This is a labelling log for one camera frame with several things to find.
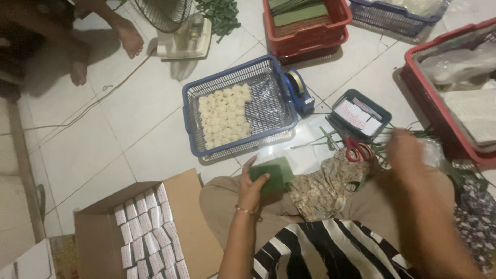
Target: blue plastic basket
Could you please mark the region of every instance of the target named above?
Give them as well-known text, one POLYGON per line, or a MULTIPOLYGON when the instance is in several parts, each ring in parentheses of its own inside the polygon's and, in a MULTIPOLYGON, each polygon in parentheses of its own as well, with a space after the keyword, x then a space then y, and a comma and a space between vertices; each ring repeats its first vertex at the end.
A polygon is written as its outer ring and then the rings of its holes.
POLYGON ((449 1, 445 1, 435 15, 425 17, 409 13, 404 7, 382 1, 350 0, 350 2, 353 20, 410 38, 415 38, 425 27, 440 21, 449 6, 449 1))
POLYGON ((298 117, 291 95, 284 82, 279 62, 265 55, 209 77, 188 83, 183 88, 183 113, 192 153, 210 159, 253 148, 260 143, 280 140, 285 131, 296 126, 298 117), (245 116, 252 127, 251 136, 206 150, 198 111, 198 98, 236 84, 251 86, 251 103, 246 104, 245 116))

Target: person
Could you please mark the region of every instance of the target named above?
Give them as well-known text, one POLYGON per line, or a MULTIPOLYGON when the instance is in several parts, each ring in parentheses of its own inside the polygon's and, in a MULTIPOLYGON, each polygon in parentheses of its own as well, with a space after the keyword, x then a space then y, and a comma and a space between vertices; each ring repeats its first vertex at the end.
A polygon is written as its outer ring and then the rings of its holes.
MULTIPOLYGON (((81 0, 81 6, 102 17, 119 35, 129 58, 143 49, 143 38, 131 21, 115 13, 104 0, 81 0)), ((76 39, 70 30, 40 13, 29 0, 1 0, 0 21, 17 23, 65 49, 70 60, 70 78, 74 85, 86 83, 86 69, 91 48, 76 39)))
POLYGON ((366 181, 334 219, 295 223, 287 194, 261 199, 270 176, 250 180, 256 156, 240 176, 205 185, 200 206, 224 249, 218 278, 483 278, 453 225, 450 180, 423 165, 405 130, 387 151, 392 171, 366 181))

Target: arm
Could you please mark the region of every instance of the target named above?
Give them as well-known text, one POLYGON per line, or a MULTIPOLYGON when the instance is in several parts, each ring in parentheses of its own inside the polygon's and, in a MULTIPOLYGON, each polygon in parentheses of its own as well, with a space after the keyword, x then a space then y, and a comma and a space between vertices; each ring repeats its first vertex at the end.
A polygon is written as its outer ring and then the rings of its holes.
MULTIPOLYGON (((248 169, 255 162, 256 156, 252 157, 243 166, 240 179, 240 196, 238 206, 241 209, 257 212, 260 202, 260 190, 269 179, 269 174, 260 176, 252 182, 248 175, 248 169)), ((255 225, 258 215, 237 210, 234 214, 227 246, 219 270, 219 279, 247 279, 251 278, 253 268, 253 255, 255 244, 255 225)))
POLYGON ((481 279, 453 225, 453 215, 424 175, 422 148, 407 131, 396 130, 388 160, 400 180, 392 200, 397 212, 402 254, 429 278, 481 279))

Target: hand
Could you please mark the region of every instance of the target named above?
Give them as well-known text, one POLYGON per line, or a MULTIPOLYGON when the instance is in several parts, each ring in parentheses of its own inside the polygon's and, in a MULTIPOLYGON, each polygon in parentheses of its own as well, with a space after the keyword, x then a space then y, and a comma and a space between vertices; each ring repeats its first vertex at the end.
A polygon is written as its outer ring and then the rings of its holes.
POLYGON ((401 180, 422 176, 423 154, 419 140, 410 132, 403 129, 393 131, 387 145, 387 161, 401 180))
POLYGON ((243 172, 241 173, 241 186, 240 186, 240 197, 238 200, 238 206, 242 209, 247 209, 250 211, 257 211, 260 205, 260 190, 267 180, 270 178, 270 174, 266 173, 260 176, 255 182, 252 182, 249 178, 248 170, 255 163, 256 155, 253 156, 248 162, 243 166, 243 172))

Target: bare foot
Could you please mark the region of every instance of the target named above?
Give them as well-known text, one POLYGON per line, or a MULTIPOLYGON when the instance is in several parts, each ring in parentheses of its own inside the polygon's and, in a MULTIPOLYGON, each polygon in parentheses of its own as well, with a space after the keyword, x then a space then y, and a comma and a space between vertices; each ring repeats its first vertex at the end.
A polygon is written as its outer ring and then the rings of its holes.
POLYGON ((133 59, 135 56, 138 56, 143 50, 143 44, 145 42, 133 23, 125 18, 121 18, 118 23, 113 25, 113 29, 117 31, 129 58, 133 59))
POLYGON ((91 47, 79 41, 69 53, 70 58, 70 79, 74 85, 84 85, 86 83, 86 69, 91 47))

